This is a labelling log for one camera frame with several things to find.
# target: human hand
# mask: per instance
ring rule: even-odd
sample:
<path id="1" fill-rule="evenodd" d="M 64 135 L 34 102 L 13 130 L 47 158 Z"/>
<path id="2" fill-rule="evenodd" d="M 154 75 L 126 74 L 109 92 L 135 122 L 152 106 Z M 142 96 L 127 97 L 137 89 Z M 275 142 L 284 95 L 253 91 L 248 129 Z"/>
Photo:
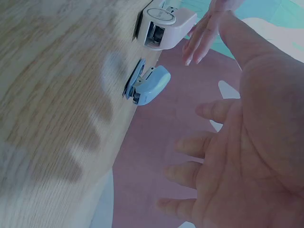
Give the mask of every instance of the human hand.
<path id="1" fill-rule="evenodd" d="M 198 228 L 304 227 L 304 64 L 226 12 L 221 37 L 242 69 L 241 99 L 201 104 L 218 133 L 182 139 L 177 150 L 203 164 L 165 176 L 197 199 L 160 199 L 158 208 Z"/>
<path id="2" fill-rule="evenodd" d="M 227 10 L 236 10 L 244 0 L 212 0 L 208 12 L 188 33 L 182 59 L 189 65 L 192 59 L 199 63 L 208 53 L 219 32 L 219 21 Z"/>

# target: finger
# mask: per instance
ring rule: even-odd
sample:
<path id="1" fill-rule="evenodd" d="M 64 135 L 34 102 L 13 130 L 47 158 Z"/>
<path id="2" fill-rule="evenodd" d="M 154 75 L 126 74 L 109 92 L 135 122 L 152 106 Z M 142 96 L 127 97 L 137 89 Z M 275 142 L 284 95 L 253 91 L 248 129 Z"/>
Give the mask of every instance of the finger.
<path id="1" fill-rule="evenodd" d="M 216 12 L 210 18 L 209 23 L 204 31 L 200 45 L 193 54 L 193 60 L 198 64 L 208 53 L 211 48 L 219 29 L 219 21 L 222 16 L 222 12 Z"/>
<path id="2" fill-rule="evenodd" d="M 231 106 L 239 99 L 217 100 L 211 103 L 205 103 L 197 106 L 195 112 L 197 115 L 223 124 Z"/>
<path id="3" fill-rule="evenodd" d="M 189 37 L 191 37 L 192 36 L 192 34 L 193 34 L 193 32 L 195 31 L 195 29 L 196 29 L 196 27 L 197 27 L 197 24 L 196 25 L 194 25 L 192 28 L 191 28 L 191 30 L 188 32 L 188 36 Z"/>
<path id="4" fill-rule="evenodd" d="M 203 132 L 199 137 L 180 139 L 176 143 L 176 150 L 192 157 L 205 158 L 205 152 L 215 136 L 216 133 Z"/>
<path id="5" fill-rule="evenodd" d="M 182 56 L 182 59 L 186 65 L 190 64 L 194 51 L 200 45 L 200 40 L 202 39 L 204 30 L 206 29 L 206 27 L 208 25 L 208 21 L 209 21 L 209 19 L 207 18 L 207 19 L 200 21 L 197 24 L 197 27 L 196 27 L 195 31 L 193 32 L 191 39 L 189 41 L 188 48 L 185 50 L 185 52 Z"/>
<path id="6" fill-rule="evenodd" d="M 187 42 L 185 43 L 185 45 L 182 47 L 182 52 L 185 53 L 186 49 L 189 46 L 189 40 L 187 40 Z"/>
<path id="7" fill-rule="evenodd" d="M 195 199 L 159 199 L 157 208 L 170 216 L 176 216 L 184 221 L 192 221 L 192 211 Z"/>
<path id="8" fill-rule="evenodd" d="M 226 11 L 219 23 L 219 33 L 242 69 L 260 56 L 283 54 L 278 48 L 258 35 L 231 11 Z"/>
<path id="9" fill-rule="evenodd" d="M 165 177 L 182 186 L 196 189 L 196 177 L 202 164 L 188 161 L 179 165 L 170 165 L 164 169 Z"/>

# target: teal floor mat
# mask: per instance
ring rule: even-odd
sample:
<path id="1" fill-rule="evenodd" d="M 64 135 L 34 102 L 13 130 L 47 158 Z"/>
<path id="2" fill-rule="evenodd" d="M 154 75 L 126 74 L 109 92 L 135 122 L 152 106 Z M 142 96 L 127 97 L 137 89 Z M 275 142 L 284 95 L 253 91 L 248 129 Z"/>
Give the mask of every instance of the teal floor mat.
<path id="1" fill-rule="evenodd" d="M 246 0 L 236 11 L 240 19 L 260 18 L 276 26 L 304 29 L 303 0 Z M 210 0 L 182 0 L 181 7 L 186 7 L 198 14 L 198 20 L 208 11 Z M 301 44 L 294 43 L 294 47 L 303 50 Z M 226 56 L 232 57 L 231 52 L 218 36 L 212 49 Z"/>

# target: skin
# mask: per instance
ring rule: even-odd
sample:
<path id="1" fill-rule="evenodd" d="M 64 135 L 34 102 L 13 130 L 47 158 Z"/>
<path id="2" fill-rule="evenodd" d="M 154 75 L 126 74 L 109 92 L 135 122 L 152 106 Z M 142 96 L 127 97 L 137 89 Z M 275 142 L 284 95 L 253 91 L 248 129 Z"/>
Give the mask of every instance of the skin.
<path id="1" fill-rule="evenodd" d="M 304 227 L 304 64 L 231 11 L 219 32 L 242 69 L 241 99 L 197 107 L 223 128 L 177 142 L 177 151 L 203 163 L 164 170 L 197 199 L 160 199 L 157 207 L 198 228 Z"/>
<path id="2" fill-rule="evenodd" d="M 217 34 L 219 21 L 227 10 L 235 11 L 244 0 L 212 0 L 208 12 L 188 33 L 190 40 L 183 47 L 182 59 L 189 65 L 199 63 L 208 53 Z"/>

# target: wood grain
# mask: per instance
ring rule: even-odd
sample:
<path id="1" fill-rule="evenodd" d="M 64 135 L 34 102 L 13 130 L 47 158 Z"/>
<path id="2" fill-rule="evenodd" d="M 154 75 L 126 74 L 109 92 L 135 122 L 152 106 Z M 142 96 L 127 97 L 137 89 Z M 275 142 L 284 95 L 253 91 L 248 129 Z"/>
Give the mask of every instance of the wood grain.
<path id="1" fill-rule="evenodd" d="M 135 111 L 150 0 L 0 2 L 0 227 L 88 227 Z"/>

